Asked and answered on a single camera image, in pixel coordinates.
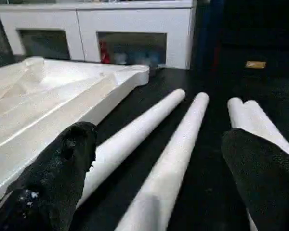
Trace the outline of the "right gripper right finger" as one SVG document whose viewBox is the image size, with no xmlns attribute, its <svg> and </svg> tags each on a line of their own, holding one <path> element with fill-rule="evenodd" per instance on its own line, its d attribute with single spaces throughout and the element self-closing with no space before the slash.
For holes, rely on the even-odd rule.
<svg viewBox="0 0 289 231">
<path fill-rule="evenodd" d="M 260 231 L 289 231 L 289 155 L 243 129 L 224 133 L 221 150 Z"/>
</svg>

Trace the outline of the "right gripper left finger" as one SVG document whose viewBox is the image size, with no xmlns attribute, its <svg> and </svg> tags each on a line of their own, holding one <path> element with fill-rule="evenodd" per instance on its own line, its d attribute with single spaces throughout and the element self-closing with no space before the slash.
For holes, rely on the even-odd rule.
<svg viewBox="0 0 289 231">
<path fill-rule="evenodd" d="M 67 231 L 96 160 L 97 128 L 63 130 L 0 198 L 0 231 Z"/>
</svg>

